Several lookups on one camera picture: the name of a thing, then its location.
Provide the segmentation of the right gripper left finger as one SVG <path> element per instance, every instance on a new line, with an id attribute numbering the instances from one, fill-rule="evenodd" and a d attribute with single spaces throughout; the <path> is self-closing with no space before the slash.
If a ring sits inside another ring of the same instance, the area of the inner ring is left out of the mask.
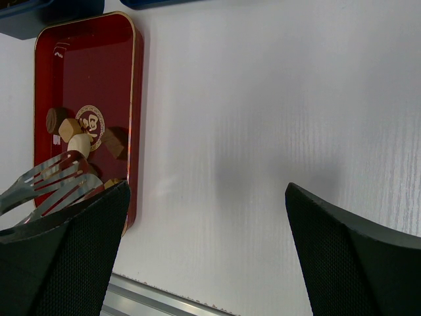
<path id="1" fill-rule="evenodd" d="M 2 315 L 99 315 L 131 191 L 121 181 L 36 221 L 1 231 Z"/>

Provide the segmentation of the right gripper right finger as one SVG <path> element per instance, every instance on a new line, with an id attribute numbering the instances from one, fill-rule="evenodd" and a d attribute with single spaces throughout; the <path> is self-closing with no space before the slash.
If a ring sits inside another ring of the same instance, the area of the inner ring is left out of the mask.
<path id="1" fill-rule="evenodd" d="M 420 238 L 289 183 L 285 207 L 313 315 L 419 315 Z"/>

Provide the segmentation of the white oval chocolate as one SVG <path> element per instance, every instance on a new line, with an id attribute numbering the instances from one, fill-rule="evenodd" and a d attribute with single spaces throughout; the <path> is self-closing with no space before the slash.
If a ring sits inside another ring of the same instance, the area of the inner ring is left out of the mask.
<path id="1" fill-rule="evenodd" d="M 76 134 L 68 142 L 67 151 L 78 151 L 86 159 L 91 149 L 90 138 L 87 134 Z"/>

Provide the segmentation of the red lacquer tray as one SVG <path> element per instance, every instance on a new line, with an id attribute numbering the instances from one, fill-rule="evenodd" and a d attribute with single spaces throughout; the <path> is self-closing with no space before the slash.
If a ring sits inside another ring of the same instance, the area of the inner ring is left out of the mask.
<path id="1" fill-rule="evenodd" d="M 132 19 L 112 12 L 46 27 L 34 47 L 34 163 L 67 145 L 46 129 L 47 112 L 64 107 L 91 138 L 89 163 L 102 181 L 126 180 L 137 194 L 144 40 Z M 101 141 L 105 129 L 128 129 L 128 159 Z"/>

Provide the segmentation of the dark blue box lid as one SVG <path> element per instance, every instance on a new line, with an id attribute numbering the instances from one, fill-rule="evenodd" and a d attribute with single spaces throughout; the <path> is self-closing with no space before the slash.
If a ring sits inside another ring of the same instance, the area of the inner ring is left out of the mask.
<path id="1" fill-rule="evenodd" d="M 198 0 L 120 0 L 120 2 L 133 10 L 152 9 L 184 3 L 194 3 Z"/>

